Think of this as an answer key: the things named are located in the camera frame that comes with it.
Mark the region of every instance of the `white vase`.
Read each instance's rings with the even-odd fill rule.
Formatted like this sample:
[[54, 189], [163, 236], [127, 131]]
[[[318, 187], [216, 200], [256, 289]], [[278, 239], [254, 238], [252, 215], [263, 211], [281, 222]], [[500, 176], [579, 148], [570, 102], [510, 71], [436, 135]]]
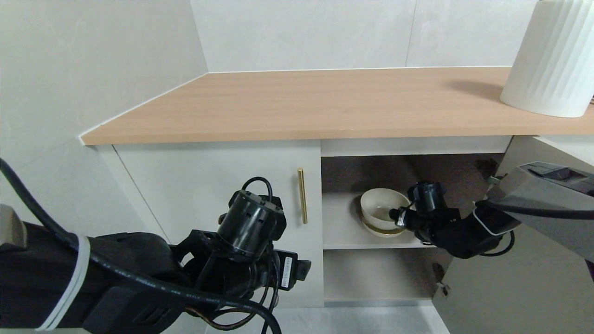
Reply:
[[537, 2], [501, 101], [538, 114], [580, 117], [593, 95], [594, 0]]

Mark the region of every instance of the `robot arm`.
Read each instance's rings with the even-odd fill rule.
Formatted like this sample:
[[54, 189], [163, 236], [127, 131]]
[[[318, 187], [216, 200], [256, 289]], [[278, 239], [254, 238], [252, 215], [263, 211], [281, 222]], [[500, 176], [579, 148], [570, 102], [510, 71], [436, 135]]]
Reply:
[[[187, 312], [220, 330], [239, 328], [259, 315], [265, 321], [264, 333], [270, 326], [280, 334], [271, 313], [278, 291], [305, 280], [311, 267], [296, 253], [274, 249], [286, 219], [280, 198], [273, 196], [264, 178], [248, 180], [232, 196], [217, 232], [193, 230], [179, 245], [168, 245], [150, 233], [96, 238], [68, 233], [2, 159], [0, 169], [43, 224], [23, 223], [10, 207], [0, 207], [0, 328], [57, 326], [82, 327], [94, 334], [157, 334]], [[254, 181], [265, 182], [268, 194], [248, 191]], [[89, 265], [83, 269], [81, 286], [70, 289], [80, 277], [77, 256], [84, 246], [79, 242], [86, 240], [90, 261], [82, 262]], [[192, 259], [183, 265], [189, 254]], [[264, 298], [251, 301], [259, 288], [265, 288]], [[269, 288], [273, 297], [265, 307]], [[69, 304], [71, 294], [75, 298]], [[231, 312], [246, 317], [234, 324], [216, 323], [217, 317]]]
[[[522, 222], [594, 220], [594, 175], [543, 162], [516, 167], [463, 219], [458, 209], [447, 207], [439, 182], [417, 183], [409, 189], [408, 198], [416, 211], [401, 207], [391, 210], [390, 217], [422, 242], [461, 259], [497, 256], [511, 249], [513, 229]], [[508, 232], [512, 239], [504, 251], [486, 253]], [[591, 254], [581, 255], [592, 258]]]

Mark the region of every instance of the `white cable tie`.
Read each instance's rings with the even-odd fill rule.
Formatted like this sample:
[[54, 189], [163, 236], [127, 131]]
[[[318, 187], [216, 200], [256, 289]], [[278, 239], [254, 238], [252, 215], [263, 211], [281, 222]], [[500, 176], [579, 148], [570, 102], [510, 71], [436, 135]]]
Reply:
[[491, 234], [491, 235], [493, 235], [493, 236], [495, 236], [495, 237], [498, 237], [499, 235], [504, 235], [504, 234], [506, 234], [507, 232], [510, 232], [510, 231], [512, 231], [512, 230], [513, 230], [513, 229], [509, 229], [509, 230], [507, 230], [507, 231], [505, 231], [505, 232], [502, 232], [502, 233], [493, 233], [493, 232], [491, 232], [491, 230], [490, 230], [488, 227], [486, 227], [485, 223], [483, 223], [483, 221], [482, 221], [480, 218], [478, 218], [478, 216], [476, 215], [476, 209], [477, 209], [477, 207], [475, 207], [475, 209], [474, 209], [474, 210], [472, 210], [472, 215], [475, 217], [475, 219], [476, 219], [476, 220], [477, 220], [479, 223], [481, 223], [481, 225], [482, 225], [482, 226], [485, 228], [485, 230], [486, 230], [487, 232], [489, 232], [489, 234]]
[[76, 234], [78, 238], [78, 257], [74, 272], [70, 278], [70, 282], [66, 287], [66, 290], [62, 294], [62, 297], [53, 308], [45, 322], [36, 329], [36, 331], [50, 331], [54, 330], [66, 315], [66, 312], [72, 305], [74, 298], [78, 295], [80, 288], [84, 283], [84, 279], [87, 276], [87, 269], [89, 268], [89, 259], [91, 257], [91, 244], [89, 239], [81, 234]]

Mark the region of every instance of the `black cable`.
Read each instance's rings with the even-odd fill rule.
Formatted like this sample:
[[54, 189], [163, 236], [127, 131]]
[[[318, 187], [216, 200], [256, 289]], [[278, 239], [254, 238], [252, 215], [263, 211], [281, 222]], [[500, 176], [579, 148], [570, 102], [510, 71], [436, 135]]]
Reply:
[[481, 254], [481, 256], [487, 256], [487, 257], [502, 256], [503, 254], [509, 252], [514, 247], [515, 243], [516, 243], [516, 234], [514, 233], [514, 231], [510, 231], [510, 244], [507, 245], [507, 247], [504, 250], [498, 251], [497, 253], [483, 253], [483, 254]]
[[[266, 247], [266, 253], [268, 254], [268, 272], [269, 275], [272, 272], [272, 267], [273, 267], [273, 252], [274, 252], [274, 248], [272, 245], [272, 242]], [[266, 300], [266, 296], [268, 296], [268, 289], [270, 288], [270, 278], [268, 280], [266, 280], [266, 286], [264, 287], [264, 293], [262, 295], [262, 297], [260, 298], [260, 305], [264, 305], [264, 301]], [[213, 312], [212, 316], [209, 318], [209, 322], [213, 323], [221, 328], [225, 327], [225, 329], [221, 329], [221, 328], [217, 328], [219, 330], [234, 330], [237, 328], [240, 328], [241, 326], [245, 325], [246, 323], [248, 323], [249, 321], [251, 321], [254, 316], [255, 313], [251, 313], [249, 316], [243, 318], [242, 320], [233, 323], [233, 324], [219, 324], [216, 323], [214, 320], [217, 319], [218, 317], [227, 314], [227, 313], [235, 313], [235, 312], [239, 312], [239, 310], [237, 308], [228, 308], [226, 310], [219, 310], [219, 311], [215, 311]]]
[[594, 210], [551, 210], [521, 207], [507, 204], [494, 203], [490, 200], [476, 202], [476, 206], [490, 206], [504, 212], [519, 213], [521, 215], [536, 216], [555, 219], [585, 219], [594, 220]]
[[[274, 290], [272, 293], [272, 299], [270, 300], [270, 306], [268, 307], [268, 311], [270, 311], [272, 313], [272, 311], [274, 310], [274, 308], [276, 307], [276, 304], [278, 303], [279, 300], [279, 289], [280, 289], [280, 281], [281, 281], [281, 277], [280, 277], [280, 258], [279, 258], [279, 254], [277, 252], [274, 252], [274, 274], [275, 274], [275, 281], [274, 281]], [[266, 334], [266, 331], [268, 330], [268, 326], [266, 323], [264, 323], [264, 325], [262, 325], [262, 332], [261, 334]]]
[[268, 201], [272, 201], [272, 186], [270, 185], [270, 182], [263, 177], [253, 177], [253, 178], [247, 180], [244, 183], [244, 186], [241, 187], [241, 190], [246, 190], [248, 188], [249, 184], [252, 182], [255, 182], [255, 181], [262, 181], [266, 184], [266, 189], [268, 189]]
[[[29, 190], [25, 187], [14, 170], [12, 170], [9, 164], [7, 164], [2, 158], [0, 158], [0, 170], [17, 195], [27, 206], [27, 208], [29, 208], [32, 214], [39, 220], [39, 222], [46, 229], [48, 229], [48, 231], [51, 232], [56, 239], [60, 240], [60, 242], [63, 242], [73, 250], [78, 251], [78, 239], [73, 234], [68, 233], [47, 212], [45, 212], [45, 210], [43, 210], [41, 205], [35, 200], [35, 198], [33, 198]], [[236, 307], [249, 313], [257, 313], [264, 319], [264, 322], [273, 329], [273, 333], [281, 334], [282, 332], [280, 330], [279, 323], [276, 321], [272, 313], [268, 311], [268, 309], [266, 309], [263, 305], [259, 305], [256, 302], [230, 296], [211, 294], [208, 292], [195, 291], [193, 289], [184, 288], [183, 286], [162, 282], [148, 275], [135, 273], [120, 267], [113, 261], [107, 259], [101, 254], [93, 252], [92, 250], [90, 259], [100, 267], [113, 272], [118, 276], [129, 279], [153, 290], [166, 292], [179, 298], [183, 298], [192, 302], [193, 304], [207, 303], [219, 306]]]

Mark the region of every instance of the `white floor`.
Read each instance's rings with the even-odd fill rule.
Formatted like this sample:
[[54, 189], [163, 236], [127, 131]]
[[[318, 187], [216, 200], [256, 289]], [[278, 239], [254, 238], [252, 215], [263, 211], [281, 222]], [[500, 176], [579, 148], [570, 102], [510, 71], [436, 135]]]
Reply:
[[[283, 334], [449, 334], [433, 306], [286, 308], [274, 315]], [[230, 333], [260, 333], [262, 323], [256, 317]], [[224, 332], [206, 330], [215, 333]]]

